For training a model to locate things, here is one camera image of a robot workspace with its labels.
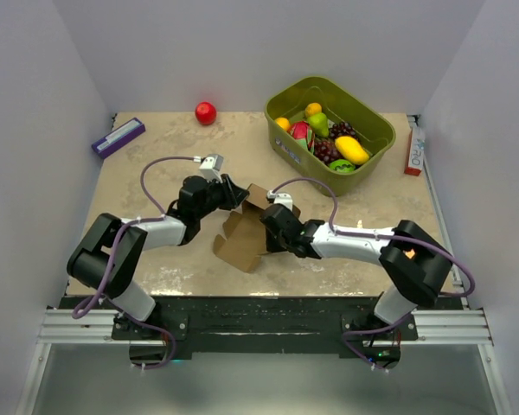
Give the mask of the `brown cardboard paper box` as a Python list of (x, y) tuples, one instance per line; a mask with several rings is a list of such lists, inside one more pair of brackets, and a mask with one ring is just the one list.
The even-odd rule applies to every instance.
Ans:
[(251, 273), (268, 254), (266, 228), (260, 216), (270, 203), (261, 186), (252, 183), (247, 190), (249, 196), (242, 202), (241, 211), (231, 211), (222, 224), (223, 234), (215, 236), (213, 253), (239, 271)]

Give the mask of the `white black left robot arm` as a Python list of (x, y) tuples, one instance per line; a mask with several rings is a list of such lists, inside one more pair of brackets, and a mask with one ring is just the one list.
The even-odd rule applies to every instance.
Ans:
[(161, 312), (152, 296), (134, 280), (142, 252), (165, 246), (185, 246), (201, 230), (201, 222), (217, 210), (232, 211), (250, 195), (229, 175), (208, 180), (189, 176), (178, 197), (158, 217), (122, 219), (100, 214), (67, 262), (67, 274), (94, 294), (82, 300), (72, 318), (86, 316), (99, 300), (111, 302), (132, 330), (152, 339), (165, 330)]

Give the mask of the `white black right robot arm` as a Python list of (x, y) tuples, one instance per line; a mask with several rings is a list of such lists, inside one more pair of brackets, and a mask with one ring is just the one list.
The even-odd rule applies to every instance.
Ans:
[(370, 334), (380, 340), (394, 334), (407, 313), (419, 306), (432, 307), (452, 268), (449, 252), (410, 220), (382, 229), (337, 227), (323, 220), (301, 222), (288, 207), (273, 204), (260, 222), (266, 229), (268, 252), (381, 266), (392, 286), (368, 318)]

